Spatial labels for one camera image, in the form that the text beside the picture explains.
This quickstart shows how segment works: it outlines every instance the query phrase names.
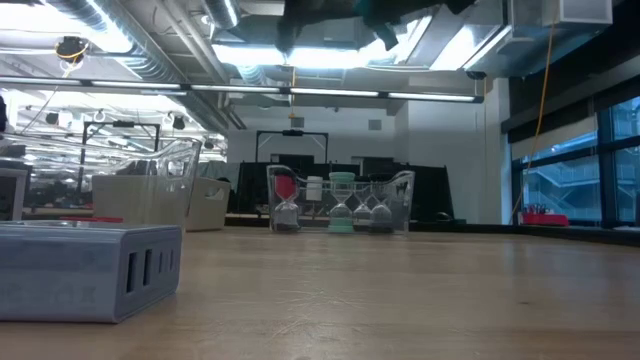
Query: workbench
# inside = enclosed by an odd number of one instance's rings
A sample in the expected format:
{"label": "workbench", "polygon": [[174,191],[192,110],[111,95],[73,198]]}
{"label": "workbench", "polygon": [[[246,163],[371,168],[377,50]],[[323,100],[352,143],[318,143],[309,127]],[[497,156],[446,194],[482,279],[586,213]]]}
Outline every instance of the workbench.
{"label": "workbench", "polygon": [[189,233],[119,325],[0,323],[0,359],[640,358],[640,250],[519,235]]}

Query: red object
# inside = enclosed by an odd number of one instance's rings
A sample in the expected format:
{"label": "red object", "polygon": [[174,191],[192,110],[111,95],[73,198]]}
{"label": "red object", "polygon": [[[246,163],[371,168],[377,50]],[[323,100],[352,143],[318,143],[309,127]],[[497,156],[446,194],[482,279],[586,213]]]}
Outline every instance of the red object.
{"label": "red object", "polygon": [[557,214],[520,214],[522,225],[569,226],[567,215]]}
{"label": "red object", "polygon": [[296,191],[296,184],[290,176],[276,175],[276,194],[287,200]]}
{"label": "red object", "polygon": [[116,224],[120,224],[124,221],[123,218],[107,218],[107,217],[83,218],[83,217],[75,217],[75,216],[63,216],[60,218],[60,220],[85,221],[85,222],[108,222],[108,223],[116,223]]}

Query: light fixture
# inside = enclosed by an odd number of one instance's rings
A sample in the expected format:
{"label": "light fixture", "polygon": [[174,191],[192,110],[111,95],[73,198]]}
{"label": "light fixture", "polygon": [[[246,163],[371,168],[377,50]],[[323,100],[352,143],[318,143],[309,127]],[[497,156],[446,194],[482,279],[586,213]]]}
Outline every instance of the light fixture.
{"label": "light fixture", "polygon": [[485,57],[489,53],[489,51],[491,51],[491,49],[496,47],[496,45],[498,45],[498,43],[500,43],[500,41],[502,41],[502,39],[504,39],[505,36],[507,36],[511,32],[511,30],[513,30],[513,27],[511,25],[508,25],[504,29],[502,29],[502,31],[500,31],[498,35],[496,35],[491,41],[489,41],[488,44],[483,46],[480,51],[478,51],[471,59],[469,59],[469,61],[467,61],[467,63],[464,64],[462,68],[465,70],[469,70],[473,65],[480,61],[480,59]]}
{"label": "light fixture", "polygon": [[352,69],[369,62],[355,49],[299,47],[288,59],[273,46],[213,45],[213,50],[221,62],[236,66],[286,64],[305,69]]}
{"label": "light fixture", "polygon": [[389,93],[389,99],[400,100],[430,100],[430,101],[449,101],[449,102],[474,102],[476,97],[463,95],[444,95],[444,94],[420,94],[420,93]]}
{"label": "light fixture", "polygon": [[273,46],[213,45],[218,59],[236,66],[282,65],[284,56]]}
{"label": "light fixture", "polygon": [[173,128],[176,130],[184,130],[186,127],[184,123],[184,116],[174,116],[173,117]]}
{"label": "light fixture", "polygon": [[49,125],[58,125],[58,120],[60,119],[60,115],[58,113],[48,113],[44,117],[44,121]]}
{"label": "light fixture", "polygon": [[424,33],[429,27],[429,24],[431,24],[431,20],[433,20],[433,17],[431,15],[425,16],[419,20],[417,25],[415,25],[413,31],[411,32],[411,35],[409,35],[409,39],[404,44],[400,44],[398,55],[395,59],[396,64],[407,61],[407,59],[409,59],[409,56],[413,54],[416,46],[418,46],[418,42],[420,42],[420,39],[422,39],[422,37],[424,36]]}
{"label": "light fixture", "polygon": [[473,30],[464,26],[445,46],[429,70],[458,70],[473,55],[475,48]]}
{"label": "light fixture", "polygon": [[258,93],[258,94],[279,94],[280,89],[277,87],[267,86],[234,86],[234,85],[193,85],[193,90],[200,91],[221,91],[221,92],[241,92],[241,93]]}
{"label": "light fixture", "polygon": [[335,95],[335,96],[351,96],[351,97],[378,97],[377,91],[340,90],[340,89],[291,88],[291,93],[295,95]]}
{"label": "light fixture", "polygon": [[28,78],[28,77],[13,77],[13,76],[0,76],[0,83],[7,84],[33,84],[33,85],[58,85],[58,86],[80,86],[82,83],[80,80],[71,79],[48,79],[48,78]]}
{"label": "light fixture", "polygon": [[204,148],[207,150],[211,150],[213,149],[214,145],[213,145],[213,141],[211,141],[211,139],[207,138],[207,140],[204,142]]}
{"label": "light fixture", "polygon": [[304,69],[353,69],[366,66],[368,59],[353,49],[294,48],[288,64]]}
{"label": "light fixture", "polygon": [[164,84],[151,83],[141,81],[92,81],[94,86],[115,87],[115,88],[131,88],[131,89],[162,89],[162,90],[179,90],[180,84]]}
{"label": "light fixture", "polygon": [[103,109],[100,109],[97,113],[93,114],[93,121],[103,122],[106,117],[107,116],[104,114]]}

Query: gray power strip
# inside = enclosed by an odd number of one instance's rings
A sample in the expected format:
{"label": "gray power strip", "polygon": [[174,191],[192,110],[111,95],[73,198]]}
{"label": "gray power strip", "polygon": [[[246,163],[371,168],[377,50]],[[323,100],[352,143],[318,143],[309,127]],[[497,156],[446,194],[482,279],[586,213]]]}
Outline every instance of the gray power strip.
{"label": "gray power strip", "polygon": [[0,223],[0,320],[118,323],[175,293],[178,226]]}

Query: white wall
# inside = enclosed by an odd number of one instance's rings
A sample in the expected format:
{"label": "white wall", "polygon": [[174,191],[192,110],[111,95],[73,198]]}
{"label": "white wall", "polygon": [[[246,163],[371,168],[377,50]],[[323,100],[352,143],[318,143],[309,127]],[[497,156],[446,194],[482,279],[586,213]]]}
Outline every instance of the white wall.
{"label": "white wall", "polygon": [[[250,129],[287,130],[290,128],[288,108],[269,110],[237,107],[236,112]],[[394,119],[383,109],[298,108],[296,116],[305,118],[304,131],[329,133],[329,161],[350,164],[352,157],[393,157]],[[369,119],[382,120],[381,131],[369,130]],[[255,160],[255,130],[230,131],[227,161]],[[260,143],[269,135],[263,134]],[[324,145],[324,137],[315,136]],[[274,135],[260,148],[260,162],[269,161],[271,154],[314,155],[316,163],[324,162],[324,149],[311,137]]]}
{"label": "white wall", "polygon": [[[408,106],[409,163],[446,166],[455,216],[470,224],[508,223],[511,163],[500,131],[509,117],[508,92],[508,82],[496,80],[484,104],[414,101]],[[396,136],[398,141],[406,137]]]}

